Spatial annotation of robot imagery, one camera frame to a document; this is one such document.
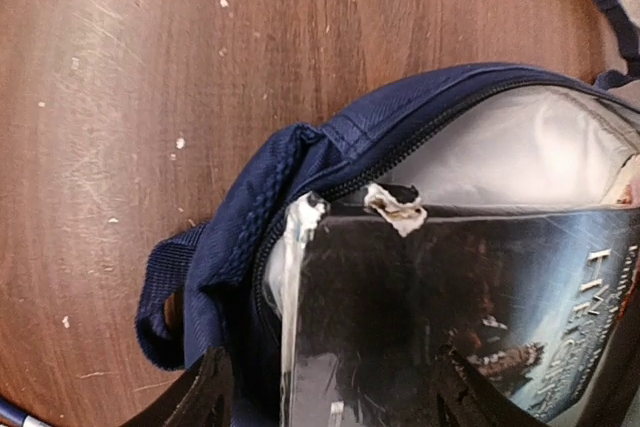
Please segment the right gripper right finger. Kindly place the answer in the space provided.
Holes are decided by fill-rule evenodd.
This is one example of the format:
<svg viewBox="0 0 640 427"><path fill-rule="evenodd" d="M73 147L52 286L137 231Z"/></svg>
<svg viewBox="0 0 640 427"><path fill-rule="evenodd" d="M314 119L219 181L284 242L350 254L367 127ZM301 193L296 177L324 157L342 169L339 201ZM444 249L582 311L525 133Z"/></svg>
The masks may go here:
<svg viewBox="0 0 640 427"><path fill-rule="evenodd" d="M450 344L434 362L437 426L538 427L540 421L506 399Z"/></svg>

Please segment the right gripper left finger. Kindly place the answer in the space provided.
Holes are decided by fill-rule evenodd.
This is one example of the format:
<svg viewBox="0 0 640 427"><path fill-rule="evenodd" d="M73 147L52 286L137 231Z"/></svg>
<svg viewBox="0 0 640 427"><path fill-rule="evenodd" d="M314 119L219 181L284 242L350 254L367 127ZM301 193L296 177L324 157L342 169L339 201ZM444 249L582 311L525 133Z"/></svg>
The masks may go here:
<svg viewBox="0 0 640 427"><path fill-rule="evenodd" d="M149 407L125 427L226 427L231 425L233 371L223 348L209 348Z"/></svg>

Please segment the blue Wuthering Heights book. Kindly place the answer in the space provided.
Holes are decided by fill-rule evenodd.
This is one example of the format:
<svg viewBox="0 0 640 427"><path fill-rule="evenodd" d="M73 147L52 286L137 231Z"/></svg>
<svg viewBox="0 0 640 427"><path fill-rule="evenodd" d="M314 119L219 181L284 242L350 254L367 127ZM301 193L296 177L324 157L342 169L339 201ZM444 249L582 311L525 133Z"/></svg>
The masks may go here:
<svg viewBox="0 0 640 427"><path fill-rule="evenodd" d="M639 384L639 212L426 206L372 185L288 210L284 426L437 426L450 344L539 426L621 424Z"/></svg>

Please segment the navy blue student backpack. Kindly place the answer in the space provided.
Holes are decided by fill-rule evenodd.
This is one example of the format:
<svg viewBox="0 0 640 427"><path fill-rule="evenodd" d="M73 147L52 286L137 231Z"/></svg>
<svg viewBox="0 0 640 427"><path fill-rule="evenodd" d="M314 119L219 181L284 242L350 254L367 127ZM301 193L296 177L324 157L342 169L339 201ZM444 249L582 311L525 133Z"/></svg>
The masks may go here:
<svg viewBox="0 0 640 427"><path fill-rule="evenodd" d="M223 348L230 426L284 426L284 234L307 194L353 204L378 185L456 210L639 212L639 30L619 0L592 2L625 72L590 84L526 65L455 66L384 86L322 125L276 132L209 222L151 252L135 323L146 357L180 377Z"/></svg>

